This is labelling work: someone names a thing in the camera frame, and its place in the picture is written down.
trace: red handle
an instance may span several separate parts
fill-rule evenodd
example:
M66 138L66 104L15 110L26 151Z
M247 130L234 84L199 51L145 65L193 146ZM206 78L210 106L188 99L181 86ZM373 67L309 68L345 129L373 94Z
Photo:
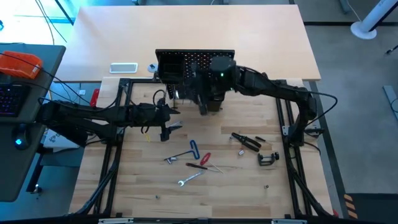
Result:
M200 165L203 166L207 161L210 159L211 153L207 152L206 155L203 157L203 159L200 161Z

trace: keyboard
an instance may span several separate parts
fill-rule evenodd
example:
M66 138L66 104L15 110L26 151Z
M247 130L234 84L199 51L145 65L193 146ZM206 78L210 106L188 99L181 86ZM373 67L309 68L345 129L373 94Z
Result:
M18 117L29 92L28 85L0 83L0 117Z

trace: desk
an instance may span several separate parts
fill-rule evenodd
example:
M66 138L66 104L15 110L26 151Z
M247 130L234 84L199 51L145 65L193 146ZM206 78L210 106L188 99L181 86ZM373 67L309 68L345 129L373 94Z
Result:
M43 60L43 69L55 74L65 52L64 46L52 45L33 45L33 44L9 44L0 45L0 52L12 50L34 54ZM25 78L10 77L0 74L1 83L11 83L14 81L29 82L49 88L52 77L44 72L40 72L34 80ZM0 117L0 177L1 190L0 202L13 202L17 198L30 164L35 156L37 146L43 136L45 126L41 124L31 124L28 130L31 144L26 150L17 150L11 138L11 132L15 125L19 123L33 123L40 105L37 102L39 97L45 97L47 90L31 86L30 93L23 105L17 118Z
M98 106L107 106L114 100L118 83L119 78L104 78ZM302 85L302 81L289 80L289 84ZM159 88L164 86L135 84L132 100L151 103L152 95ZM170 124L183 121L183 128L174 131L167 142L160 142L159 128L150 128L151 142L146 141L140 128L126 129L113 202L114 214L123 212L125 217L151 218L283 218L286 213L293 214L275 98L228 92L221 105L222 111L208 116L201 116L197 105L187 100L184 104L177 101L177 106L181 114L173 115ZM295 105L293 112L298 113ZM239 157L240 143L229 141L231 132L238 131L252 138L266 139L268 143L262 143L260 153L279 152L280 160L272 166L260 167L256 153L248 149ZM185 162L199 161L192 156L183 156L170 165L163 159L188 150L191 139L196 141L202 157L211 152L210 161L225 174L207 171L179 187L179 180L198 172L185 166ZM105 147L101 144L86 147L70 212L81 208L97 187L104 152ZM331 213L319 153L308 146L301 147L301 153L308 188ZM299 192L298 199L304 211ZM104 208L107 194L103 198Z
M231 49L270 79L320 79L296 5L81 7L67 47L66 82L100 82L116 62L139 64L124 77L151 77L155 49Z

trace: wooden workbench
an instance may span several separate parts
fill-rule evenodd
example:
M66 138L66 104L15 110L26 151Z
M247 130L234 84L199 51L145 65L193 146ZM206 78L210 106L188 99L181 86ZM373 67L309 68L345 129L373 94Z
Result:
M57 77L100 82L116 62L139 64L124 77L151 77L155 49L231 49L270 79L320 80L296 5L81 7Z
M118 78L102 81L98 106L107 106L114 100L118 83ZM302 85L301 80L290 80L289 83ZM164 86L135 84L132 100L151 103L152 95L160 88L164 89ZM173 115L170 124L183 121L183 128L174 131L169 141L160 142L159 128L150 128L151 142L147 142L140 128L126 129L113 213L152 218L283 218L286 213L293 214L275 98L228 92L222 111L208 116L201 116L198 107L187 100L184 104L180 100L177 103L181 114ZM293 105L293 111L297 114L296 105ZM231 132L239 131L252 138L261 136L266 139L260 153L279 152L280 160L272 166L260 167L255 152L245 149L245 154L238 156L241 145L230 141L229 136ZM179 157L172 165L163 159L189 150L191 139L196 141L202 157L211 152L210 161L225 174L206 171L179 187L179 180L198 172L185 163L199 161L191 154ZM104 152L102 144L86 147L71 212L81 208L97 187ZM308 146L301 147L301 152L308 188L326 211L331 212L320 155ZM304 211L299 190L298 198Z

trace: wrench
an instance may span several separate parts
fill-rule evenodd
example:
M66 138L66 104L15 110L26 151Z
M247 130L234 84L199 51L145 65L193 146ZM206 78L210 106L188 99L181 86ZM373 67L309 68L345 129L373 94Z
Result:
M185 184L186 182L188 182L189 180L192 180L192 179L194 179L195 177L197 177L197 176L199 176L199 175L202 175L202 174L204 174L204 173L205 173L205 171L204 171L204 170L201 170L201 171L199 171L198 173L196 173L195 175L192 175L192 176L188 177L188 178L185 179L185 180L180 180L178 183L180 184L180 187L182 187L182 186L184 186L184 184Z

